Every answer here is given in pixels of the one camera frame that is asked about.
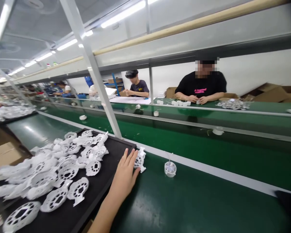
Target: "worker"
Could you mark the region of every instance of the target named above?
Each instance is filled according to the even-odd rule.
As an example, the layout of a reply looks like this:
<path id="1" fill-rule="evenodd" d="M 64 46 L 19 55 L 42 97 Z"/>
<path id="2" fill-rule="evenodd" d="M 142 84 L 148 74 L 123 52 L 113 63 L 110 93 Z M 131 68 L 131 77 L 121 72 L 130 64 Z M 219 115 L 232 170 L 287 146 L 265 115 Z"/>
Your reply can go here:
<path id="1" fill-rule="evenodd" d="M 205 104 L 224 96 L 226 80 L 224 75 L 215 71 L 216 61 L 198 61 L 198 69 L 181 80 L 175 90 L 175 96 L 180 100 Z"/>
<path id="2" fill-rule="evenodd" d="M 68 94 L 71 93 L 71 87 L 67 84 L 65 84 L 63 81 L 59 81 L 57 85 L 62 89 L 62 93 L 60 92 L 55 92 L 53 95 L 62 95 L 62 94 Z"/>
<path id="3" fill-rule="evenodd" d="M 138 167 L 133 173 L 138 151 L 133 149 L 128 157 L 127 154 L 128 149 L 125 150 L 117 165 L 110 190 L 103 200 L 88 233 L 108 233 L 110 231 L 117 211 L 135 185 L 140 172 L 140 167 Z"/>
<path id="4" fill-rule="evenodd" d="M 149 97 L 150 91 L 145 81 L 138 78 L 138 70 L 126 71 L 125 77 L 127 77 L 132 83 L 132 85 L 130 86 L 130 90 L 123 90 L 123 92 L 125 92 L 127 96 L 146 98 Z"/>

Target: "dark t-shirt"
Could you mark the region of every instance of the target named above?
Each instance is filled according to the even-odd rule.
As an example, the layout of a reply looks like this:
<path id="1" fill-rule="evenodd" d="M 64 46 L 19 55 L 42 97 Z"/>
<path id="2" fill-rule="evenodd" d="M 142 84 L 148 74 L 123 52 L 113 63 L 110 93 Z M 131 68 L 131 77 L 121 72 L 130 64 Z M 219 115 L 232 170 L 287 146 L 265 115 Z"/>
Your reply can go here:
<path id="1" fill-rule="evenodd" d="M 209 96 L 217 92 L 226 92 L 226 80 L 219 71 L 213 71 L 207 78 L 197 78 L 195 71 L 184 76 L 175 90 L 187 96 L 195 95 L 198 98 Z"/>
<path id="2" fill-rule="evenodd" d="M 132 84 L 130 86 L 130 90 L 136 91 L 136 92 L 150 92 L 144 80 L 140 80 L 137 85 Z"/>

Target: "fluorescent light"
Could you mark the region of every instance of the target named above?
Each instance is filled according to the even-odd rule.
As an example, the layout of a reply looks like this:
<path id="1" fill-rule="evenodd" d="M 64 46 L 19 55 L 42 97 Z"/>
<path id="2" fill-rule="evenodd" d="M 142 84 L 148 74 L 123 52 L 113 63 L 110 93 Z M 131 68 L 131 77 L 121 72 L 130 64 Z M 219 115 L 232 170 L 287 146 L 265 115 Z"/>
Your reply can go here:
<path id="1" fill-rule="evenodd" d="M 31 62 L 27 63 L 27 64 L 25 65 L 25 67 L 30 67 L 30 66 L 32 66 L 32 65 L 34 65 L 34 64 L 36 64 L 36 63 L 37 63 L 36 61 L 31 61 Z"/>
<path id="2" fill-rule="evenodd" d="M 137 11 L 141 10 L 142 8 L 144 8 L 146 5 L 146 2 L 143 0 L 133 6 L 131 6 L 130 8 L 122 11 L 121 13 L 119 13 L 118 15 L 112 17 L 111 19 L 105 21 L 104 23 L 101 24 L 102 28 L 106 28 L 112 24 L 117 23 L 118 21 L 125 19 L 126 17 L 132 15 L 133 13 L 136 13 Z"/>
<path id="3" fill-rule="evenodd" d="M 92 30 L 89 30 L 89 31 L 85 32 L 86 36 L 91 36 L 92 34 L 94 34 Z"/>
<path id="4" fill-rule="evenodd" d="M 61 50 L 65 49 L 65 48 L 68 48 L 69 46 L 75 44 L 76 42 L 78 42 L 78 40 L 77 39 L 73 39 L 73 40 L 69 41 L 68 43 L 66 43 L 66 44 L 60 46 L 59 48 L 57 48 L 57 50 L 61 51 Z"/>
<path id="5" fill-rule="evenodd" d="M 42 61 L 43 59 L 46 59 L 46 58 L 48 58 L 50 56 L 52 56 L 52 53 L 51 52 L 43 55 L 42 57 L 37 58 L 36 61 Z"/>
<path id="6" fill-rule="evenodd" d="M 6 23 L 7 18 L 8 18 L 8 12 L 9 12 L 9 6 L 7 4 L 4 4 L 1 15 L 0 15 L 0 37 L 2 36 L 3 30 L 4 30 L 4 24 Z"/>

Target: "finger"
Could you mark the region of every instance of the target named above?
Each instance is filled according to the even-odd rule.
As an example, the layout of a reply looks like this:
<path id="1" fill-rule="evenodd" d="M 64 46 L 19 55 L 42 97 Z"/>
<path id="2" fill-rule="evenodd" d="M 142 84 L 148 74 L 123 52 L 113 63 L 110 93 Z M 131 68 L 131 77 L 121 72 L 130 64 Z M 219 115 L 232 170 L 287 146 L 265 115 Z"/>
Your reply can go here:
<path id="1" fill-rule="evenodd" d="M 132 177 L 132 182 L 133 182 L 133 186 L 135 185 L 136 183 L 136 179 L 137 179 L 137 176 L 139 175 L 140 173 L 140 167 L 138 167 L 135 171 L 134 171 L 134 174 L 133 174 L 133 177 Z"/>
<path id="2" fill-rule="evenodd" d="M 125 152 L 124 152 L 121 160 L 119 161 L 118 167 L 122 166 L 125 163 L 127 154 L 128 154 L 128 148 L 125 149 Z"/>
<path id="3" fill-rule="evenodd" d="M 134 153 L 135 153 L 135 149 L 132 149 L 132 152 L 130 152 L 129 156 L 127 157 L 124 166 L 128 166 L 129 165 L 130 159 L 132 158 Z"/>
<path id="4" fill-rule="evenodd" d="M 137 158 L 137 155 L 138 155 L 138 152 L 139 151 L 135 151 L 135 153 L 133 154 L 132 158 L 130 159 L 130 162 L 129 162 L 129 166 L 130 167 L 133 167 L 134 166 L 135 161 L 136 161 L 136 158 Z"/>

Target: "paper sheet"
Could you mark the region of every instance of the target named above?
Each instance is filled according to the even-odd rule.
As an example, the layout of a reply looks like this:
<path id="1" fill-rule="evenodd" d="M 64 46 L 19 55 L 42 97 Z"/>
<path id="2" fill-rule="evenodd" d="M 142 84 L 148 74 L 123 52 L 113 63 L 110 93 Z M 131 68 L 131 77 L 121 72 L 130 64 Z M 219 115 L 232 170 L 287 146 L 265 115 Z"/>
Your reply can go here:
<path id="1" fill-rule="evenodd" d="M 150 104 L 151 99 L 145 99 L 144 97 L 122 97 L 117 96 L 110 99 L 112 103 L 126 103 L 126 104 Z"/>

